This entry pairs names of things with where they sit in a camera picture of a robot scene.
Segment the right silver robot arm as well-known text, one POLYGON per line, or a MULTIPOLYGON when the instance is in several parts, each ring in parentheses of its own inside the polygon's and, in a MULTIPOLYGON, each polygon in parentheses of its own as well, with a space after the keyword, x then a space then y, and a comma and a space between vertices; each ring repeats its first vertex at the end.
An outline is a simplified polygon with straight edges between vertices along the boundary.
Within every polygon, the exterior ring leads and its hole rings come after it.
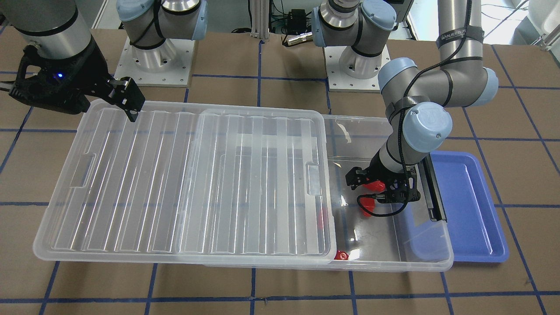
POLYGON ((142 86, 186 87, 194 42, 207 31, 206 0, 3 0, 1 14, 24 38, 17 102, 76 115, 92 98, 134 122, 142 86))

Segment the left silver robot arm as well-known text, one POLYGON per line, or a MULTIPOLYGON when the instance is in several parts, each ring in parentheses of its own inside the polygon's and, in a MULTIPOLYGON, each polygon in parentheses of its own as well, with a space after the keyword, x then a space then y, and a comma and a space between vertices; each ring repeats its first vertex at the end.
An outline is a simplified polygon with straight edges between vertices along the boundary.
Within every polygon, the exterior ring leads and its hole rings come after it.
POLYGON ((312 10, 316 46, 344 46, 348 75, 378 78, 392 133, 367 168, 354 167, 345 179, 352 190, 384 184, 385 190, 373 195, 380 202, 417 201, 414 168, 452 131, 447 109, 487 104, 498 90, 496 73, 483 65, 481 2, 440 0, 437 10, 440 62, 423 70, 408 57, 380 66, 396 25, 396 11, 388 2, 324 0, 312 10))

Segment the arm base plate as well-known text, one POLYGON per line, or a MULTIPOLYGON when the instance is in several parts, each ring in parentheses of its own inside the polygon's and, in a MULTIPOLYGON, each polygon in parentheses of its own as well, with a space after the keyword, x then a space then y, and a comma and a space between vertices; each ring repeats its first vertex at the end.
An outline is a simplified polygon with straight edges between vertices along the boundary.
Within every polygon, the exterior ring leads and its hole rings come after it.
POLYGON ((126 40, 114 76, 131 77, 140 87, 187 88, 196 43, 167 38, 160 47, 142 50, 126 40))
POLYGON ((325 47, 324 57, 330 91, 380 93, 378 74, 390 61, 386 46, 374 57, 360 56, 350 46, 325 47))

